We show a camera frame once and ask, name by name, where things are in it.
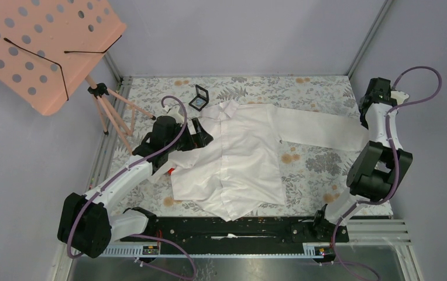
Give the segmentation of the white shirt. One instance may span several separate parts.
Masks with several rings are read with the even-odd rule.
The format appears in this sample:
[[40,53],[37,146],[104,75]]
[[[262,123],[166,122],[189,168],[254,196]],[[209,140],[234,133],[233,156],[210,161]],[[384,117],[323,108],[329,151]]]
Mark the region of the white shirt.
[[225,221],[262,203],[286,202],[281,141],[357,152],[369,138],[353,118],[234,100],[203,109],[200,123],[214,140],[204,148],[171,153],[150,181],[175,168],[170,177],[174,198],[193,201]]

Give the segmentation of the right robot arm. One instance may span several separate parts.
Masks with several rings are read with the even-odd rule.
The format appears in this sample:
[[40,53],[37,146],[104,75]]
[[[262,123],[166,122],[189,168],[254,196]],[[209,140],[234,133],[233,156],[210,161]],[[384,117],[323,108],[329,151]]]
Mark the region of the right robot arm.
[[373,78],[359,104],[360,121],[369,140],[349,170],[347,188],[315,214],[310,232],[319,241],[337,233],[354,214],[368,205],[383,204],[397,190],[413,156],[400,144],[397,106],[407,94],[391,90],[390,80]]

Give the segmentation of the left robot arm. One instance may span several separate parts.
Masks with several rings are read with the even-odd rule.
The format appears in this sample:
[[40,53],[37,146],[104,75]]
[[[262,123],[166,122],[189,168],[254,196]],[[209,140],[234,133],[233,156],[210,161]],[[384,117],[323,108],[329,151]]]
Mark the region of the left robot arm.
[[131,208],[112,215],[112,209],[158,172],[171,153],[204,148],[213,140],[198,118],[158,117],[123,168],[88,192],[71,193],[64,200],[57,238],[66,245],[68,256],[96,258],[112,241],[134,234],[144,241],[154,238],[157,226],[147,211]]

